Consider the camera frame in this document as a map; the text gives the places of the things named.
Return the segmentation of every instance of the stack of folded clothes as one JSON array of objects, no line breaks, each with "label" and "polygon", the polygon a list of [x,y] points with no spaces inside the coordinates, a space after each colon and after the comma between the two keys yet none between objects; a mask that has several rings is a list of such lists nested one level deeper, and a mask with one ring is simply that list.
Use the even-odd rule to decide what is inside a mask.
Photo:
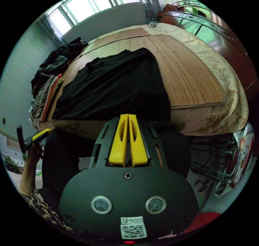
[{"label": "stack of folded clothes", "polygon": [[64,79],[62,74],[52,75],[39,91],[29,110],[29,121],[34,129],[40,129],[40,122],[44,122],[50,112],[54,98],[61,87]]}]

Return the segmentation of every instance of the potted plant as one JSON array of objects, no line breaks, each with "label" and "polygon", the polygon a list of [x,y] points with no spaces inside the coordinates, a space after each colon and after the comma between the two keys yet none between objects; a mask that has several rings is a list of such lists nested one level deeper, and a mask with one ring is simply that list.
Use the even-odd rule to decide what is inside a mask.
[{"label": "potted plant", "polygon": [[6,166],[7,170],[9,170],[13,173],[22,174],[18,165],[9,156],[5,157],[5,166]]}]

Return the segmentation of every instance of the label sticker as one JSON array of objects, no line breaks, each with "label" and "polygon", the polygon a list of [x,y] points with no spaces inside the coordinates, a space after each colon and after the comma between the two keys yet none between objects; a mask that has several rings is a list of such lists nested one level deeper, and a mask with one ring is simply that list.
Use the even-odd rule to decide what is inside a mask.
[{"label": "label sticker", "polygon": [[143,216],[121,217],[122,239],[142,239],[147,237]]}]

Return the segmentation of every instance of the pile of clothes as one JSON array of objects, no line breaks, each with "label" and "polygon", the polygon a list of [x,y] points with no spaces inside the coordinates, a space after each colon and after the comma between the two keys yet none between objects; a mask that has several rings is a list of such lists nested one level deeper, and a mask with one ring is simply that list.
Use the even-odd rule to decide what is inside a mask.
[{"label": "pile of clothes", "polygon": [[34,129],[39,130],[40,122],[47,119],[54,98],[63,82],[62,74],[58,76],[51,75],[36,98],[32,100],[32,106],[29,110],[29,121]]},{"label": "pile of clothes", "polygon": [[53,100],[64,81],[62,75],[87,45],[87,42],[78,37],[67,46],[52,51],[40,65],[31,81],[33,100],[29,110],[29,121],[34,129],[39,130],[40,122],[47,119]]},{"label": "pile of clothes", "polygon": [[57,50],[52,51],[48,58],[40,65],[35,77],[31,81],[33,99],[36,98],[50,76],[63,74],[68,65],[87,45],[87,42],[82,41],[81,37],[78,37],[67,46],[61,46]]}]

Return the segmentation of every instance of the wooden mat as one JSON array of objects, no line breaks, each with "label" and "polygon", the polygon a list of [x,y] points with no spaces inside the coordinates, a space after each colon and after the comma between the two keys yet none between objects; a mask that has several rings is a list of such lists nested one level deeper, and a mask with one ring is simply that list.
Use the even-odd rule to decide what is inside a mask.
[{"label": "wooden mat", "polygon": [[218,105],[224,102],[222,87],[198,56],[171,36],[154,35],[107,44],[71,63],[63,75],[65,81],[54,100],[48,121],[52,119],[62,88],[74,79],[78,70],[97,57],[116,55],[125,49],[135,51],[142,47],[149,49],[156,57],[173,108],[197,107],[204,104]]},{"label": "wooden mat", "polygon": [[143,28],[131,29],[131,30],[123,30],[117,33],[108,35],[103,38],[96,39],[93,43],[89,44],[86,49],[84,50],[84,54],[89,53],[97,48],[105,46],[109,43],[123,40],[123,39],[130,39],[134,37],[144,37],[150,36],[150,34],[145,31]]}]

